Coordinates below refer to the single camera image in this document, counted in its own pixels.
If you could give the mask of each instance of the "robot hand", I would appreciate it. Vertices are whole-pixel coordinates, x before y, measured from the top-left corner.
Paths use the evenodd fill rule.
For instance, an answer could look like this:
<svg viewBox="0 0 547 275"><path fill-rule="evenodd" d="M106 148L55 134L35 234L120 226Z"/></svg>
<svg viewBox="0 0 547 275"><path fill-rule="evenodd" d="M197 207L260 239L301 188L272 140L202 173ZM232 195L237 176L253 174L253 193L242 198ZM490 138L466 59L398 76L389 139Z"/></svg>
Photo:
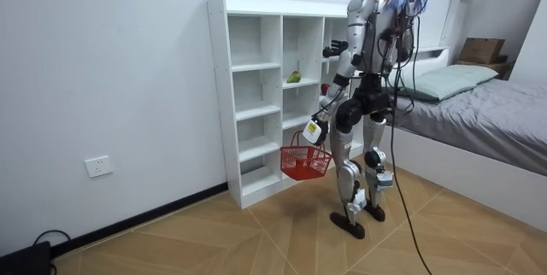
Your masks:
<svg viewBox="0 0 547 275"><path fill-rule="evenodd" d="M348 49L347 41L333 40L330 47L323 49L323 57L339 56L346 49Z"/></svg>

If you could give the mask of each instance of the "robot leg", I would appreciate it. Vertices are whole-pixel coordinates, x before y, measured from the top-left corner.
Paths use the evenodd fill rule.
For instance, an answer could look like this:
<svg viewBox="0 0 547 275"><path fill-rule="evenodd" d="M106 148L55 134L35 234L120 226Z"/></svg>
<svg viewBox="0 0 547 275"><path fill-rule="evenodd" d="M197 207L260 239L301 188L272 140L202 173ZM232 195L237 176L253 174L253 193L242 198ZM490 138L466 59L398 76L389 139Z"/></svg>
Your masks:
<svg viewBox="0 0 547 275"><path fill-rule="evenodd" d="M352 140L352 131L349 133L343 133L338 129L331 131L331 149L336 164L338 193L345 212L345 216L332 213L331 221L353 237L363 239L365 229L357 222L357 214L365 208L367 197L358 180L362 169L359 164L350 160Z"/></svg>
<svg viewBox="0 0 547 275"><path fill-rule="evenodd" d="M385 117L381 114L371 114L363 123L363 135L367 148L365 179L370 193L370 200L368 200L365 210L380 222L385 221L385 212L379 206L381 191L393 186L393 173L385 170L386 156L379 149L385 123Z"/></svg>

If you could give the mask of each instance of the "brown box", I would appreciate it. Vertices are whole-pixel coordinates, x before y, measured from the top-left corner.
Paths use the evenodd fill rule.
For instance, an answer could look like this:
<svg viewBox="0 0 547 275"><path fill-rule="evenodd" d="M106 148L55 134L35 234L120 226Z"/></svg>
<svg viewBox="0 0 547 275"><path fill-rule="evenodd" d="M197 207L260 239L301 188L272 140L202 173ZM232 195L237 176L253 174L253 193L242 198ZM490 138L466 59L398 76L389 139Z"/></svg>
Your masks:
<svg viewBox="0 0 547 275"><path fill-rule="evenodd" d="M509 79L507 78L508 74L510 74L511 68L513 67L514 63L499 63L499 64L481 64L478 62L469 62L469 61L459 61L457 63L458 65L469 65L469 66L482 66L482 67L488 67L497 73L499 75L496 77L496 79Z"/></svg>
<svg viewBox="0 0 547 275"><path fill-rule="evenodd" d="M468 38L458 61L492 64L502 50L504 39Z"/></svg>

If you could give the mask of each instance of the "humanoid robot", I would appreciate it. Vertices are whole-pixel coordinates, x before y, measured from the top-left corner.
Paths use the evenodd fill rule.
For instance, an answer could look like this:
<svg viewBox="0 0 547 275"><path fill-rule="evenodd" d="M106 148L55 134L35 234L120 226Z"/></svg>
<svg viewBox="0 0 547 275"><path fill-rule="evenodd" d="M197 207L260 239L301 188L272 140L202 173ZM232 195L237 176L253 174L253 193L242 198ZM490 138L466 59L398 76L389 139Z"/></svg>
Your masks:
<svg viewBox="0 0 547 275"><path fill-rule="evenodd" d="M379 149L385 116L392 111L382 79L387 82L391 70L413 55L412 21L423 10L416 9L417 0L407 0L400 5L393 5L391 1L350 1L347 49L339 54L338 70L321 101L321 110L312 116L303 133L311 143L321 145L330 130L338 192L345 212L331 214L331 221L359 239L365 237L365 231L356 220L357 214L364 209L376 220L384 221L380 192L393 183L393 173L385 170L385 153ZM345 101L344 91L356 71L362 72L361 83ZM350 160L352 128L363 116L364 172L358 163ZM368 184L368 199L358 180L362 174Z"/></svg>

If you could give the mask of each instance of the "white bed frame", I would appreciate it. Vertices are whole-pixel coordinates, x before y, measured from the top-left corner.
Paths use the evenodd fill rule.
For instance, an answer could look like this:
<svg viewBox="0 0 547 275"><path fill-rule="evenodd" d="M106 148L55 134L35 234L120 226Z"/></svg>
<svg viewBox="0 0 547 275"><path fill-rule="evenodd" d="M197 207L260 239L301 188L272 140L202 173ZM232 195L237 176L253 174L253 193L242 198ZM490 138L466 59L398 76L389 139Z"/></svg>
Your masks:
<svg viewBox="0 0 547 275"><path fill-rule="evenodd" d="M440 54L419 56L416 75L448 65L449 50L440 49ZM412 69L406 67L403 79L411 78ZM547 177L410 132L394 133L397 167L547 231ZM380 147L389 162L390 145L387 126Z"/></svg>

